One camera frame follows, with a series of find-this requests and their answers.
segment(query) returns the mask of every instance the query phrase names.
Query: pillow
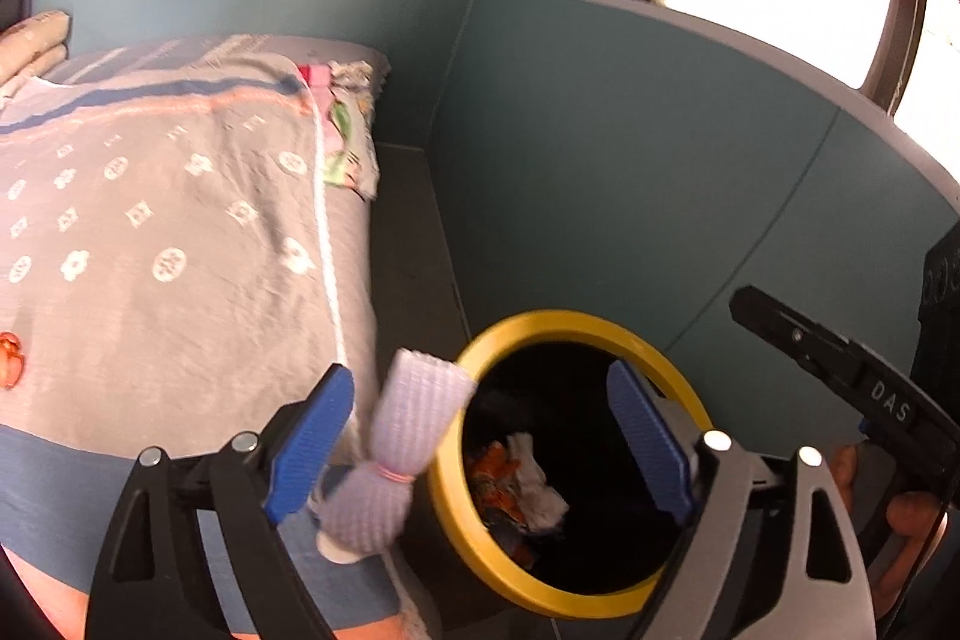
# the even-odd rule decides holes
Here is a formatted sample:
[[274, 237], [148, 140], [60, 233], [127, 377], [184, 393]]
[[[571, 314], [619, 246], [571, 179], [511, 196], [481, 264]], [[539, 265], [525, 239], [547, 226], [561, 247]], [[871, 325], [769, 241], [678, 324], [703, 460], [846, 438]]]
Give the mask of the pillow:
[[333, 39], [311, 39], [306, 36], [253, 36], [236, 34], [205, 38], [145, 42], [131, 47], [117, 47], [108, 52], [72, 54], [70, 60], [51, 71], [53, 82], [82, 84], [96, 82], [138, 68], [181, 68], [190, 63], [216, 63], [228, 55], [247, 52], [272, 52], [283, 55], [298, 66], [308, 64], [353, 63], [365, 61], [371, 66], [370, 91], [379, 97], [383, 82], [390, 73], [387, 58], [372, 47]]
[[0, 34], [0, 85], [21, 68], [62, 44], [70, 28], [64, 12], [41, 12]]

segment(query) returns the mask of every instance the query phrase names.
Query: human hand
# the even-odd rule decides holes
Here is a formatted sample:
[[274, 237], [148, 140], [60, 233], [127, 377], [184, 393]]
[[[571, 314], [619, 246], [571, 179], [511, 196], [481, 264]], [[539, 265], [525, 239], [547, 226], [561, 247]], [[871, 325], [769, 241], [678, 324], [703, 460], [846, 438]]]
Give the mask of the human hand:
[[[853, 508], [853, 479], [856, 477], [856, 447], [848, 445], [836, 452], [830, 461], [830, 472], [833, 480], [840, 489], [847, 512]], [[920, 555], [926, 535], [937, 522], [940, 514], [940, 503], [937, 498], [925, 491], [912, 491], [893, 498], [887, 506], [887, 523], [894, 534], [906, 539], [904, 550], [894, 560], [893, 564], [871, 589], [874, 599], [874, 614], [877, 618], [885, 615], [896, 603], [901, 589], [904, 588], [910, 569]], [[923, 564], [929, 560], [936, 550], [946, 530], [946, 519], [941, 525], [939, 533], [934, 538], [930, 550], [926, 554]]]

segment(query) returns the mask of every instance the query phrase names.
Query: pink stripe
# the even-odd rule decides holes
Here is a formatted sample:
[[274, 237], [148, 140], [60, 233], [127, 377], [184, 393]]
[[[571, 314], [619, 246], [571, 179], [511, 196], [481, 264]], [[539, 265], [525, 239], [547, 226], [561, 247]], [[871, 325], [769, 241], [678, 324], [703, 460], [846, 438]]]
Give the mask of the pink stripe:
[[387, 480], [392, 480], [393, 482], [406, 482], [411, 483], [416, 480], [416, 477], [413, 475], [397, 475], [396, 472], [391, 472], [383, 464], [376, 464], [376, 471], [379, 472]]

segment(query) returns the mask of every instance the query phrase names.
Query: gray floor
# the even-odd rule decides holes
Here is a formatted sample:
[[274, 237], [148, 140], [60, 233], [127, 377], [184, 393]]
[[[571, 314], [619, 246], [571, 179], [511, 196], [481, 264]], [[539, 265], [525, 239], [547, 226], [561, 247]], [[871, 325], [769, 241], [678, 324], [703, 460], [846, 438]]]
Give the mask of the gray floor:
[[[377, 156], [381, 180], [371, 214], [371, 279], [384, 377], [397, 348], [453, 360], [469, 334], [424, 153], [382, 145]], [[400, 547], [437, 604], [443, 640], [623, 640], [630, 629], [632, 619], [553, 624], [494, 594], [446, 541], [422, 480]]]

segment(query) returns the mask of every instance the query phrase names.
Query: gray blanket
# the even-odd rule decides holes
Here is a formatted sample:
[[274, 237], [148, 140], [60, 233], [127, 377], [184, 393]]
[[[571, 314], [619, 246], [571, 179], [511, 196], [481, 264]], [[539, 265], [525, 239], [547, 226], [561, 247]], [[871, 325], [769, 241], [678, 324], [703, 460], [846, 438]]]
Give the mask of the gray blanket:
[[368, 413], [366, 206], [315, 176], [315, 109], [291, 61], [259, 54], [14, 102], [0, 323], [27, 365], [0, 424], [125, 458], [202, 453], [335, 360]]

